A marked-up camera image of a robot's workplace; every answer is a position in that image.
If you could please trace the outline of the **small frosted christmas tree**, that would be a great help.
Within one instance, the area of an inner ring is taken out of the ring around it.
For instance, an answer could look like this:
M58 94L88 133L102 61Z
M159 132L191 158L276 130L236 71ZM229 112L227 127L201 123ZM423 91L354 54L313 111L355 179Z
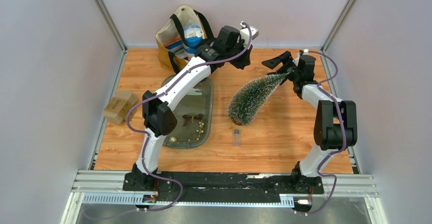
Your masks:
M286 73L255 78L241 87L227 106L227 117L237 126L252 123L268 98L287 77Z

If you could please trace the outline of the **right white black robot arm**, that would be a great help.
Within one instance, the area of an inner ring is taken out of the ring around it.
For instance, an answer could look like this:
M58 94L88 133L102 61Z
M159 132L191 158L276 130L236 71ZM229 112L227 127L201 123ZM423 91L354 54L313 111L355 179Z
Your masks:
M308 155L297 162L291 171L289 184L296 192L317 187L324 177L322 170L337 154L357 142L357 109L353 101L342 100L330 94L315 80L314 52L301 50L297 58L289 51L263 61L262 65L286 73L285 81L293 83L293 91L316 109L314 123L314 146Z

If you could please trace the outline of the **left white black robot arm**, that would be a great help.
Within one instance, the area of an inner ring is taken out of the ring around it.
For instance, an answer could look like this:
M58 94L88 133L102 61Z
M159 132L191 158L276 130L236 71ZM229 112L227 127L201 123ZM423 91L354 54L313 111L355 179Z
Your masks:
M128 118L136 108L142 107L145 137L140 156L131 172L125 175L123 190L150 191L158 179L163 179L155 173L164 141L177 125L173 111L195 85L226 62L238 69L250 64L252 40L259 35L259 30L245 22L241 26L240 30L224 26L214 41L197 48L188 64L166 85L155 92L146 91L142 102L129 110Z

